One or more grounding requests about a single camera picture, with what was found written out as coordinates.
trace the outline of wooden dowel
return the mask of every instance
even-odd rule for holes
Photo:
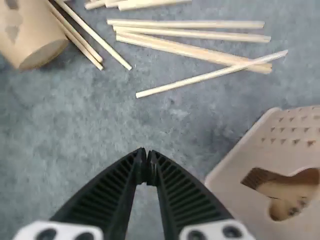
[[[81,42],[63,25],[58,18],[57,23],[65,33],[65,35],[76,45],[76,47],[101,71],[104,67],[91,55],[91,53],[81,44]]]
[[[141,1],[127,0],[127,1],[121,1],[118,5],[118,8],[120,11],[125,11],[125,10],[158,7],[158,6],[170,5],[170,4],[179,4],[184,2],[191,2],[191,0],[141,0]]]
[[[77,32],[77,30],[61,15],[61,13],[48,1],[47,5],[53,15],[75,36],[75,38],[92,54],[92,56],[99,62],[103,62],[103,58],[90,46],[90,44]]]
[[[199,82],[202,82],[202,81],[205,81],[205,80],[217,78],[217,77],[220,77],[220,76],[223,76],[223,75],[227,75],[227,74],[231,74],[231,73],[234,73],[234,72],[238,72],[238,71],[246,69],[246,68],[248,68],[249,66],[252,66],[252,65],[262,64],[262,63],[265,63],[265,62],[269,62],[269,61],[272,61],[272,60],[276,60],[276,59],[282,58],[285,55],[287,55],[287,53],[288,53],[288,50],[280,51],[280,52],[277,52],[277,53],[274,53],[274,54],[270,54],[270,55],[267,55],[267,56],[256,58],[256,59],[254,59],[254,60],[252,60],[250,62],[246,62],[246,63],[242,63],[242,64],[239,64],[239,65],[226,67],[226,68],[223,68],[223,69],[220,69],[220,70],[217,70],[217,71],[213,71],[213,72],[210,72],[210,73],[202,74],[202,75],[199,75],[199,76],[194,76],[194,77],[187,78],[187,79],[180,80],[180,81],[176,81],[176,82],[173,82],[173,83],[170,83],[170,84],[167,84],[167,85],[163,85],[163,86],[155,87],[155,88],[152,88],[152,89],[149,89],[149,90],[137,92],[135,94],[135,96],[136,96],[137,99],[139,99],[139,98],[143,98],[143,97],[150,96],[150,95],[153,95],[153,94],[157,94],[157,93],[165,92],[165,91],[168,91],[168,90],[172,90],[172,89],[180,88],[180,87],[183,87],[183,86],[187,86],[187,85],[190,85],[190,84],[195,84],[195,83],[199,83]]]
[[[271,40],[270,36],[248,33],[234,33],[234,32],[218,32],[218,31],[201,31],[201,30],[184,30],[184,29],[155,29],[143,27],[127,27],[127,26],[113,26],[117,33],[140,33],[163,35],[173,37],[187,37],[197,39],[213,39],[225,41],[238,42],[252,42],[252,43],[268,43]]]
[[[55,0],[59,6],[65,10],[91,37],[93,37],[112,57],[121,63],[126,69],[131,70],[132,67],[117,53],[105,40],[103,40],[88,24],[85,23],[65,2]]]
[[[119,0],[98,0],[94,2],[87,2],[84,7],[87,10],[97,9],[100,7],[117,8]]]
[[[224,52],[214,51],[141,34],[121,32],[116,35],[116,40],[127,44],[152,48],[167,53],[178,54],[227,66],[245,63],[251,60],[245,57],[235,56]],[[269,74],[272,71],[271,66],[272,65],[270,63],[265,63],[261,65],[250,66],[247,70]]]
[[[264,21],[151,21],[136,19],[107,19],[109,25],[137,28],[168,29],[262,29]]]
[[[84,4],[84,8],[87,10],[91,9],[97,9],[105,6],[104,0],[98,0],[98,1],[88,1]]]

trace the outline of cutout hole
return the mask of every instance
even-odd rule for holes
[[[95,240],[95,237],[92,233],[85,232],[77,236],[75,240]]]
[[[43,230],[36,236],[36,240],[54,240],[57,235],[57,231],[53,228],[49,228],[46,230]]]
[[[295,146],[300,142],[300,139],[292,140],[292,144]]]
[[[269,198],[269,216],[284,221],[299,215],[316,197],[319,173],[318,168],[309,168],[294,176],[283,176],[253,168],[241,183]]]
[[[316,140],[310,140],[310,141],[307,141],[307,142],[306,142],[308,148],[311,147],[311,146],[312,146],[313,144],[315,144],[315,143],[316,143]]]
[[[240,239],[242,238],[242,232],[236,226],[225,226],[223,228],[223,235],[227,239]]]

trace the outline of chopstick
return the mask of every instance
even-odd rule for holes
[[[126,69],[131,70],[132,67],[117,53],[105,40],[102,39],[88,24],[85,23],[65,2],[55,0],[55,2],[73,18],[91,37],[93,37],[112,57],[121,63]]]
[[[107,24],[122,27],[169,29],[262,29],[264,21],[151,21],[137,19],[107,19]]]
[[[268,43],[271,40],[270,36],[248,33],[235,32],[218,32],[218,31],[201,31],[201,30],[184,30],[184,29],[156,29],[143,27],[126,27],[113,26],[113,30],[117,33],[140,33],[173,37],[187,37],[198,39],[214,39],[226,41],[252,42],[252,43]]]
[[[120,32],[116,35],[116,40],[127,44],[133,44],[227,66],[251,61],[251,59],[245,57],[137,33]],[[272,71],[271,66],[272,65],[270,63],[253,65],[248,67],[248,70],[269,74]]]
[[[135,96],[136,96],[137,99],[139,99],[139,98],[143,98],[143,97],[150,96],[150,95],[153,95],[153,94],[166,92],[166,91],[169,91],[169,90],[172,90],[172,89],[176,89],[176,88],[180,88],[180,87],[183,87],[183,86],[187,86],[187,85],[199,83],[199,82],[202,82],[202,81],[206,81],[206,80],[209,80],[209,79],[217,78],[217,77],[220,77],[220,76],[223,76],[223,75],[227,75],[227,74],[231,74],[231,73],[234,73],[234,72],[238,72],[240,70],[246,69],[246,68],[248,68],[250,66],[253,66],[253,65],[263,64],[265,62],[269,62],[269,61],[272,61],[272,60],[276,60],[276,59],[282,58],[285,55],[287,55],[287,53],[288,53],[288,50],[280,51],[280,52],[277,52],[277,53],[273,53],[273,54],[270,54],[270,55],[266,55],[266,56],[263,56],[263,57],[256,58],[256,59],[254,59],[254,60],[252,60],[250,62],[246,62],[246,63],[242,63],[242,64],[230,66],[230,67],[226,67],[226,68],[223,68],[223,69],[220,69],[220,70],[217,70],[217,71],[213,71],[213,72],[210,72],[210,73],[194,76],[194,77],[191,77],[191,78],[187,78],[187,79],[184,79],[184,80],[180,80],[180,81],[176,81],[176,82],[173,82],[173,83],[170,83],[170,84],[166,84],[166,85],[163,85],[163,86],[158,86],[158,87],[155,87],[155,88],[152,88],[152,89],[149,89],[149,90],[137,92],[135,94]]]

